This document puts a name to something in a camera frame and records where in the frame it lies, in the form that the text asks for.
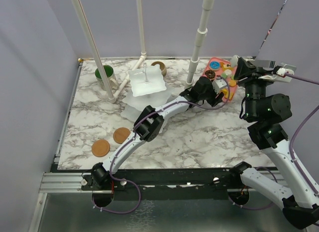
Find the chocolate donut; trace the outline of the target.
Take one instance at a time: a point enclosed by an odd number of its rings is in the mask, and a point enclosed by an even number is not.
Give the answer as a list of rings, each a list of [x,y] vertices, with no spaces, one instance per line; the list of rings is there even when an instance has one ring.
[[[206,70],[204,75],[210,80],[213,80],[216,77],[216,73],[214,70]]]

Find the pink serving tray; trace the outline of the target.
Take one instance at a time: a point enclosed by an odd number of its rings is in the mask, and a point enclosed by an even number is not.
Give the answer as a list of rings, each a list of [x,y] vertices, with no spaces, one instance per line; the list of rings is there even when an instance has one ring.
[[[212,57],[204,69],[202,76],[207,77],[213,83],[217,91],[224,93],[223,101],[231,101],[238,88],[234,75],[237,63],[229,60]]]

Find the white tiered serving stand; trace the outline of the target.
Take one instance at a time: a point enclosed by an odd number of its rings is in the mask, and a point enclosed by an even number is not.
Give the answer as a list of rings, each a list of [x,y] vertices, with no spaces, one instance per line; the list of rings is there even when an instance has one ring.
[[[126,104],[121,116],[135,122],[147,106],[153,108],[166,104],[174,91],[167,85],[156,66],[147,66],[129,71],[131,89],[128,90],[123,102]]]

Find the blue frosted donut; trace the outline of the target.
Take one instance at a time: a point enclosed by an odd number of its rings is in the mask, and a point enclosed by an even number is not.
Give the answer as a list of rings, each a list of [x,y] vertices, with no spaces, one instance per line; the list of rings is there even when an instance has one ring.
[[[209,67],[212,70],[219,70],[220,69],[220,63],[218,61],[211,61],[209,64]]]

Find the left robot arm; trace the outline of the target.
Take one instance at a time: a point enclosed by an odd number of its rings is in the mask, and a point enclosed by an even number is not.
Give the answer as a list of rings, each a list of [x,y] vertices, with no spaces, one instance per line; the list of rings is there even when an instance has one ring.
[[[207,102],[211,106],[210,110],[223,107],[224,88],[230,89],[230,86],[222,76],[214,80],[201,76],[194,86],[182,91],[173,101],[155,108],[150,105],[145,107],[124,143],[107,159],[92,167],[93,184],[101,190],[107,188],[115,180],[113,175],[121,164],[141,145],[154,140],[169,118],[194,106],[202,108],[198,105],[199,101]]]

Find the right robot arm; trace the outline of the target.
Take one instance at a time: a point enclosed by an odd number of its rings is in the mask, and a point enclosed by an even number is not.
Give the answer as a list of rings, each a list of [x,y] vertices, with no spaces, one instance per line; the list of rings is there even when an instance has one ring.
[[[249,122],[252,142],[274,163],[287,187],[281,186],[241,162],[231,168],[233,187],[246,185],[276,204],[287,221],[302,230],[319,221],[319,185],[309,174],[293,149],[293,139],[281,126],[292,116],[290,98],[278,93],[266,96],[267,85],[289,83],[296,67],[272,60],[237,59],[234,74],[238,86],[245,88],[240,118]]]

